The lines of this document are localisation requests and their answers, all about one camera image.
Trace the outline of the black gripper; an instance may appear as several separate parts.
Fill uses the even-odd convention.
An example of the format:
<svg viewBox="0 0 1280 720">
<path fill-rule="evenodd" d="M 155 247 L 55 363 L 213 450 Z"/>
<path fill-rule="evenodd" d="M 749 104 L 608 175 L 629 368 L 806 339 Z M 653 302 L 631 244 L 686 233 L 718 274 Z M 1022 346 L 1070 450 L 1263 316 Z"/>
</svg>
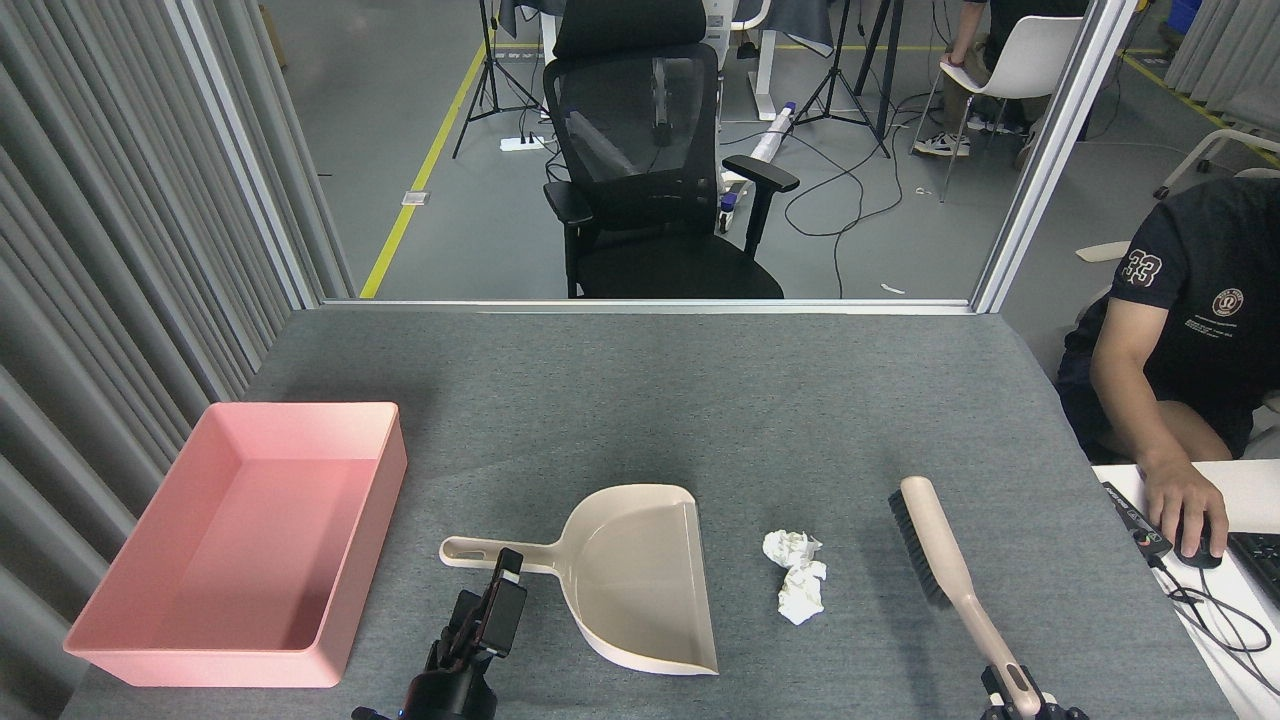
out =
<svg viewBox="0 0 1280 720">
<path fill-rule="evenodd" d="M 520 583 L 522 562 L 521 552 L 502 548 L 485 594 L 458 593 L 449 621 L 429 651 L 429 671 L 410 683 L 401 719 L 495 717 L 497 694 L 485 674 L 465 667 L 474 655 L 479 616 L 477 646 L 499 659 L 512 651 L 527 598 Z"/>
</svg>

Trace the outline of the person's hand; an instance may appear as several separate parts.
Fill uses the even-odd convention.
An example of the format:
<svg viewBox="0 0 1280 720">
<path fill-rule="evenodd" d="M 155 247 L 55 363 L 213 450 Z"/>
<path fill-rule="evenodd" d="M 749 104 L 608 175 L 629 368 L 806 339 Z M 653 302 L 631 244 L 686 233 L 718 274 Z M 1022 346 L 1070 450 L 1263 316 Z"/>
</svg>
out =
<svg viewBox="0 0 1280 720">
<path fill-rule="evenodd" d="M 1146 507 L 1164 534 L 1179 538 L 1175 550 L 1184 557 L 1199 552 L 1208 541 L 1208 553 L 1221 559 L 1228 548 L 1228 512 L 1221 491 L 1193 462 L 1161 460 L 1140 465 L 1146 487 Z"/>
</svg>

